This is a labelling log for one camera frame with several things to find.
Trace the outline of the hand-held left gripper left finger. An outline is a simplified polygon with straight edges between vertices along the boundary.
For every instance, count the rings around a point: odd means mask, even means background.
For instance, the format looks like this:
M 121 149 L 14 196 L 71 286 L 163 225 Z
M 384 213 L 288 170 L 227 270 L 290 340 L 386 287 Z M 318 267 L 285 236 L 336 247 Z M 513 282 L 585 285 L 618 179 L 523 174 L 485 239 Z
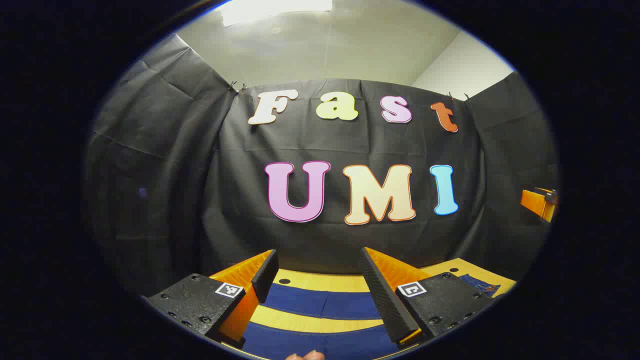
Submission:
M 243 335 L 278 271 L 277 251 L 270 249 L 213 275 L 189 274 L 142 299 L 186 330 L 242 349 Z

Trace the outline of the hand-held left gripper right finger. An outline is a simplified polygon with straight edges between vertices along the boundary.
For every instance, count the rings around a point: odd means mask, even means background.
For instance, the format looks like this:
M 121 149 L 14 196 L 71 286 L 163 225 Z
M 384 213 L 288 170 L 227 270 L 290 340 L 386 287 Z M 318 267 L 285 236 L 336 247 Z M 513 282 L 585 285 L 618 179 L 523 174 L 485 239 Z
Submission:
M 363 278 L 390 340 L 399 349 L 448 333 L 494 302 L 451 272 L 429 275 L 372 248 L 359 252 Z

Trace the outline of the blue jeans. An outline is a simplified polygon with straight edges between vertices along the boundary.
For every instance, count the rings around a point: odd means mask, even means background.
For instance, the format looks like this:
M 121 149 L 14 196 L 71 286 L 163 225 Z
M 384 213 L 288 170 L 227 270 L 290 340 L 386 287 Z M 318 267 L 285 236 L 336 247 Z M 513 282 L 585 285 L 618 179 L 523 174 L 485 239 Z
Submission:
M 264 305 L 267 309 L 323 321 L 378 321 L 380 314 L 368 292 L 314 291 L 274 284 Z M 393 353 L 382 325 L 359 330 L 289 330 L 282 322 L 253 320 L 244 333 L 243 351 L 271 360 L 283 360 L 288 352 L 308 352 L 316 348 L 331 360 L 373 360 Z

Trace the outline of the black backdrop cloth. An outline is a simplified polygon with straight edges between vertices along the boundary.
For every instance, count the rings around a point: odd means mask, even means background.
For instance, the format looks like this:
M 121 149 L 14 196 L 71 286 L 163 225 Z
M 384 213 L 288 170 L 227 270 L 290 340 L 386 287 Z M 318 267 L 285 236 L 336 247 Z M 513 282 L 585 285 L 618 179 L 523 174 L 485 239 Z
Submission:
M 86 159 L 96 241 L 146 296 L 270 249 L 292 271 L 356 274 L 367 247 L 520 280 L 547 232 L 522 191 L 560 184 L 518 73 L 466 101 L 360 79 L 237 92 L 176 34 L 117 82 Z

